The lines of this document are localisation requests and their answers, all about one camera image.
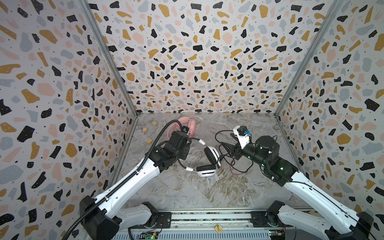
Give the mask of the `white black headphones with cable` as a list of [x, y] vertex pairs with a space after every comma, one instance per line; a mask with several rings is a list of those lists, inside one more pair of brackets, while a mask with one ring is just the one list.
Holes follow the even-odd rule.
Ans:
[[[177, 162], [180, 164], [180, 166], [182, 168], [184, 168], [184, 170], [186, 170], [188, 172], [192, 172], [192, 173], [197, 173], [199, 177], [203, 178], [203, 177], [214, 176], [217, 173], [217, 171], [222, 167], [222, 163], [221, 163], [222, 160], [226, 161], [226, 157], [232, 158], [231, 157], [231, 150], [226, 150], [227, 153], [223, 154], [220, 151], [218, 151], [216, 148], [214, 148], [212, 146], [208, 146], [201, 139], [190, 137], [190, 140], [198, 141], [201, 145], [205, 146], [204, 152], [205, 152], [207, 159], [210, 161], [210, 164], [204, 165], [204, 166], [198, 166], [194, 169], [194, 168], [184, 166], [181, 163], [181, 160], [179, 158], [177, 158]], [[253, 166], [253, 163], [252, 163], [251, 166], [248, 167], [246, 171], [239, 171], [239, 170], [234, 168], [235, 158], [232, 158], [232, 161], [230, 163], [228, 162], [228, 164], [230, 165], [230, 169], [234, 169], [234, 170], [240, 172], [239, 175], [247, 173], [248, 170]]]

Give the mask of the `pink headphones with cable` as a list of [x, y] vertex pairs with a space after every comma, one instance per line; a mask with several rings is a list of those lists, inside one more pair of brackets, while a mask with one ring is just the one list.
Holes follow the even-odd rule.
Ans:
[[[181, 117], [178, 119], [178, 121], [182, 124], [182, 126], [189, 128], [189, 131], [188, 131], [189, 137], [195, 136], [195, 133], [197, 130], [197, 119], [202, 120], [202, 118], [198, 116]], [[180, 126], [177, 123], [173, 123], [168, 128], [168, 132], [167, 132], [168, 139], [170, 139], [172, 132], [179, 131], [179, 130], [180, 130]]]

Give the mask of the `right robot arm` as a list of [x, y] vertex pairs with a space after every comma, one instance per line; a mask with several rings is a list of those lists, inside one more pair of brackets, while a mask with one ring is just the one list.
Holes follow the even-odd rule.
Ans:
[[373, 217], [366, 212], [357, 213], [318, 188], [296, 166], [279, 156], [280, 146], [274, 138], [262, 136], [251, 144], [249, 136], [239, 136], [236, 145], [222, 145], [230, 157], [246, 157], [259, 165], [267, 178], [320, 214], [316, 217], [274, 201], [265, 214], [269, 225], [293, 226], [323, 240], [367, 240], [371, 236]]

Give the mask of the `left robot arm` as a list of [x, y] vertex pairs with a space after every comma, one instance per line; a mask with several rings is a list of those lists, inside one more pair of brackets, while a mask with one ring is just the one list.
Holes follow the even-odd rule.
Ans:
[[135, 226], [154, 228], [158, 210], [149, 202], [124, 209], [125, 203], [148, 181], [185, 159], [190, 149], [189, 136], [181, 131], [172, 133], [168, 141], [154, 147], [147, 160], [141, 160], [124, 179], [95, 198], [84, 197], [80, 202], [81, 225], [92, 240], [111, 240], [120, 230]]

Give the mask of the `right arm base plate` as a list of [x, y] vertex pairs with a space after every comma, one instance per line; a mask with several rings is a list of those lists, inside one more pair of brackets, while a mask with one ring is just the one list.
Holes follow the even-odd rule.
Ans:
[[291, 225], [285, 225], [281, 222], [277, 212], [270, 211], [252, 211], [251, 212], [251, 223], [254, 228], [282, 228], [292, 227]]

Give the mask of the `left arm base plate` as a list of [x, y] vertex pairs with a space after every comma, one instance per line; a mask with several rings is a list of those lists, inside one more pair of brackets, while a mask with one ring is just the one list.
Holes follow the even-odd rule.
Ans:
[[169, 229], [171, 227], [172, 212], [158, 212], [151, 215], [149, 227], [151, 229]]

